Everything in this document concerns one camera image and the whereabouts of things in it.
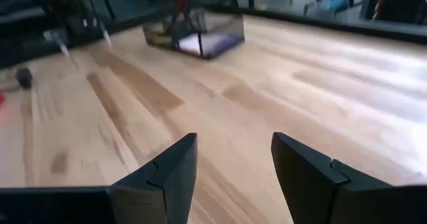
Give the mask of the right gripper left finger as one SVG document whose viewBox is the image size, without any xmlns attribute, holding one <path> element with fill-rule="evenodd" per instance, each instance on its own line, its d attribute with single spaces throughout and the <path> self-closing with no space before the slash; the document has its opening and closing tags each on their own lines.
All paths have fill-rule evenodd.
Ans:
<svg viewBox="0 0 427 224">
<path fill-rule="evenodd" d="M 188 133 L 110 186 L 116 224 L 187 224 L 197 173 L 197 134 Z"/>
</svg>

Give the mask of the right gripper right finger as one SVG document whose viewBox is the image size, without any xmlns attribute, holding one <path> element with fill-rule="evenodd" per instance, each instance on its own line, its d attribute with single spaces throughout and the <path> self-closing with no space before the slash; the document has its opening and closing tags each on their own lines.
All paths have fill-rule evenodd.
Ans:
<svg viewBox="0 0 427 224">
<path fill-rule="evenodd" d="M 284 133 L 272 135 L 272 158 L 294 224 L 328 224 L 337 188 L 351 179 L 331 157 Z"/>
</svg>

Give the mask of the pink sticky note pad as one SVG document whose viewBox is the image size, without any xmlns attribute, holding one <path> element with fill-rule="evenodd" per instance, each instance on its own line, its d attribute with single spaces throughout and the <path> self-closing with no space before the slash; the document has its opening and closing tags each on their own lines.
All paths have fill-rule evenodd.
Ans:
<svg viewBox="0 0 427 224">
<path fill-rule="evenodd" d="M 194 33 L 179 40 L 179 48 L 186 53 L 204 56 L 215 46 L 214 36 Z"/>
</svg>

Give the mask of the small yellow-green block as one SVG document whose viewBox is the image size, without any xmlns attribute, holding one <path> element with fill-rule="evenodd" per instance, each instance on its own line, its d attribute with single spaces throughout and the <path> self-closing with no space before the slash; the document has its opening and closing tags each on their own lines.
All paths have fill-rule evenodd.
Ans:
<svg viewBox="0 0 427 224">
<path fill-rule="evenodd" d="M 152 28 L 144 30 L 145 40 L 148 45 L 159 45 L 169 47 L 171 45 L 171 35 L 167 31 L 159 31 Z"/>
</svg>

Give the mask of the black mesh desk organizer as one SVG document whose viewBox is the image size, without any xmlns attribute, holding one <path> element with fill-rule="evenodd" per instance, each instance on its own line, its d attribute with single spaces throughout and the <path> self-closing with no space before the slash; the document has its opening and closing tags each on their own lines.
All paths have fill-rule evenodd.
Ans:
<svg viewBox="0 0 427 224">
<path fill-rule="evenodd" d="M 200 55 L 186 53 L 179 48 L 179 40 L 194 33 L 229 33 L 244 35 L 244 19 L 241 14 L 219 14 L 205 9 L 192 9 L 178 14 L 173 14 L 159 21 L 152 21 L 142 26 L 144 30 L 152 28 L 159 31 L 169 31 L 171 45 L 169 47 L 150 45 L 153 47 L 168 49 L 179 53 L 185 53 L 204 59 Z"/>
</svg>

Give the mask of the black aluminium table frame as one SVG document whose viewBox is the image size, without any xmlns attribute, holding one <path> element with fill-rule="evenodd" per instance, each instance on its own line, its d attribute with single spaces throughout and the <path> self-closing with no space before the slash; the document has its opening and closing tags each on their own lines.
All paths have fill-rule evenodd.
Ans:
<svg viewBox="0 0 427 224">
<path fill-rule="evenodd" d="M 427 26 L 403 27 L 398 30 L 395 25 L 362 21 L 345 24 L 337 21 L 325 21 L 317 17 L 302 17 L 274 11 L 257 11 L 250 8 L 223 7 L 206 5 L 214 13 L 243 14 L 278 21 L 297 23 L 335 31 L 355 33 L 372 37 L 381 37 L 397 41 L 406 41 L 427 45 Z M 44 13 L 15 19 L 12 14 L 0 15 L 0 70 L 17 65 L 34 58 L 50 55 L 57 51 L 41 43 L 43 31 L 60 28 L 58 20 Z"/>
</svg>

